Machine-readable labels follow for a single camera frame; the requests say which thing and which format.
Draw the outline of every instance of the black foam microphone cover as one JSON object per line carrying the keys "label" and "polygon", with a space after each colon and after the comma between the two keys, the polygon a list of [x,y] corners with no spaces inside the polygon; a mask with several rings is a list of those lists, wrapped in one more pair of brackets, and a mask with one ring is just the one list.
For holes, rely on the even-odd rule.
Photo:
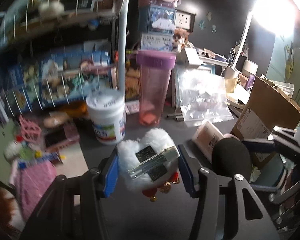
{"label": "black foam microphone cover", "polygon": [[252,172],[249,150],[235,138],[221,139],[212,150],[212,167],[218,175],[241,174],[249,182]]}

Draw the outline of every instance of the blue clamp pad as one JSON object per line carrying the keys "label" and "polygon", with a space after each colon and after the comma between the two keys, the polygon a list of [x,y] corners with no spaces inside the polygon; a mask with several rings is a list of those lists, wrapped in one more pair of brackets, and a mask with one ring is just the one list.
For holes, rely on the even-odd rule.
{"label": "blue clamp pad", "polygon": [[178,150],[180,153],[179,157],[179,171],[182,177],[183,184],[185,186],[186,192],[192,198],[198,197],[198,191],[196,186],[199,185],[199,169],[201,168],[197,159],[191,158],[185,147],[180,144],[178,145]]}
{"label": "blue clamp pad", "polygon": [[115,185],[117,184],[119,175],[119,160],[116,148],[113,150],[109,158],[106,159],[106,164],[101,169],[99,183],[101,188],[98,187],[99,196],[107,198],[114,192]]}

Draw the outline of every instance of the plastic bag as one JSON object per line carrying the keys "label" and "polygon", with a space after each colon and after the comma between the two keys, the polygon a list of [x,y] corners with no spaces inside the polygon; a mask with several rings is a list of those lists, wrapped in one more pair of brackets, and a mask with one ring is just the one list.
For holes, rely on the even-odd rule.
{"label": "plastic bag", "polygon": [[177,68],[178,102],[187,126],[233,120],[223,77],[199,69]]}
{"label": "plastic bag", "polygon": [[285,82],[280,82],[280,81],[274,81],[271,80],[276,86],[278,86],[283,92],[285,92],[288,97],[292,97],[293,95],[293,84],[290,83],[285,83]]}

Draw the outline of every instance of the wall outlet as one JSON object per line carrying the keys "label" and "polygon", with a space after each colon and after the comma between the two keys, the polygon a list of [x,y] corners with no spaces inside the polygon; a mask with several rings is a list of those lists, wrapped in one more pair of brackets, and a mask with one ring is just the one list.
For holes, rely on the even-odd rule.
{"label": "wall outlet", "polygon": [[190,30],[191,15],[177,11],[176,27]]}

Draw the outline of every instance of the desk surface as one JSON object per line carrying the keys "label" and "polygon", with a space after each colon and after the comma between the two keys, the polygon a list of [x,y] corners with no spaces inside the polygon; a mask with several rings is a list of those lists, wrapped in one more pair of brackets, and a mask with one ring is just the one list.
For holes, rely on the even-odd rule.
{"label": "desk surface", "polygon": [[[222,133],[229,133],[236,122],[216,123]],[[201,164],[210,167],[208,160],[190,141],[196,127],[188,128],[184,122],[162,119],[159,127],[165,129],[175,144],[184,144],[200,160]],[[138,123],[138,114],[128,115],[125,140],[141,138],[149,127]],[[78,127],[80,146],[88,168],[97,167],[99,162],[109,157],[114,146],[100,144],[94,132],[87,127]],[[168,194],[158,192],[155,203],[141,194],[132,193],[125,187],[122,178],[118,179],[115,191],[102,200],[106,224],[111,240],[185,240],[188,239],[198,199],[190,198],[183,183],[172,185]]]}

